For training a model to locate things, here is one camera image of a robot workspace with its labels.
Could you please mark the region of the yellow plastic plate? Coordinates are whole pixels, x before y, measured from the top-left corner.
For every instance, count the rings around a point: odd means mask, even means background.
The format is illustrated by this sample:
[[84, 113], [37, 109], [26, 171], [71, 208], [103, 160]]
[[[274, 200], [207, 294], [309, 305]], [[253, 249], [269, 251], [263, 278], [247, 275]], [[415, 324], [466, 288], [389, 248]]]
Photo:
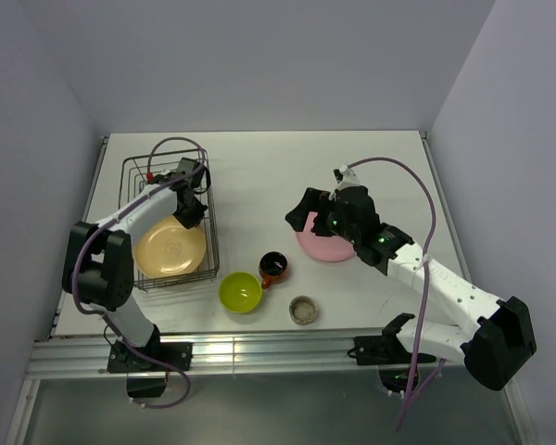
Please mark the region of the yellow plastic plate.
[[138, 270], [152, 279], [193, 273], [206, 254], [204, 229], [187, 229], [173, 216], [155, 224], [133, 249]]

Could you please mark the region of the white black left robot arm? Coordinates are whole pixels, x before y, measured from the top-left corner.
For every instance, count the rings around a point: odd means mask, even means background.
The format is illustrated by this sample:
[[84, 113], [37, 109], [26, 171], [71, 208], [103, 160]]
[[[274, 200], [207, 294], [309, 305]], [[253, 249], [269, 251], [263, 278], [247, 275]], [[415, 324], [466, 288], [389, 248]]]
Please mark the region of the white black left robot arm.
[[133, 246], [166, 217], [186, 229], [200, 224], [207, 206], [198, 199], [208, 168], [182, 158], [173, 171], [153, 176], [143, 191], [98, 222], [77, 222], [69, 233], [62, 288], [84, 315], [99, 315], [131, 344], [129, 360], [141, 370], [158, 366], [162, 347], [155, 325], [133, 296]]

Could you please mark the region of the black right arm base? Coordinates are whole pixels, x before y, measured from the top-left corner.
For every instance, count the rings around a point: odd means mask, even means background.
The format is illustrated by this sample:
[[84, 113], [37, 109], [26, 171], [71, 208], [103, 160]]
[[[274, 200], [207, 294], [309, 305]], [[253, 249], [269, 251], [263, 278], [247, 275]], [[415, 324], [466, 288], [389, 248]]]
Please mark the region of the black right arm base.
[[347, 356], [358, 366], [411, 364], [411, 353], [404, 349], [396, 337], [359, 336]]

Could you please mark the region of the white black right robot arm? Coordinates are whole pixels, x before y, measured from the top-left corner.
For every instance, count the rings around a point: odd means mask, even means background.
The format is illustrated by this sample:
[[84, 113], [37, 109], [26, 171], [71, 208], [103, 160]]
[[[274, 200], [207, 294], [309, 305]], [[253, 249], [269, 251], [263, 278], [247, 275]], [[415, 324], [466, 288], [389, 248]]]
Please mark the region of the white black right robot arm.
[[524, 302], [501, 299], [427, 258], [409, 235], [381, 222], [366, 187], [333, 193], [308, 188], [285, 219], [296, 232], [312, 219], [315, 235], [338, 236], [352, 245], [364, 264], [417, 292], [426, 290], [428, 301], [453, 322], [419, 322], [417, 316], [402, 313], [379, 335], [355, 337], [348, 355], [359, 366], [407, 364], [417, 348], [418, 363], [437, 359], [461, 363], [478, 383], [499, 391], [536, 353]]

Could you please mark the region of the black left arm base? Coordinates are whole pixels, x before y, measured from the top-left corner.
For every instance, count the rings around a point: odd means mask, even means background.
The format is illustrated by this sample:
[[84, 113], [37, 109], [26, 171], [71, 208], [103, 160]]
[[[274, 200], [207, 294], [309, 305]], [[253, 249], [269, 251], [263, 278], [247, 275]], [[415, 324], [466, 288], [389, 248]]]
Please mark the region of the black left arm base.
[[[192, 352], [193, 344], [190, 342], [162, 343], [153, 358], [182, 371], [188, 371], [191, 366]], [[109, 374], [163, 371], [168, 371], [168, 368], [138, 357], [119, 341], [116, 341], [110, 349], [107, 361], [107, 372]]]

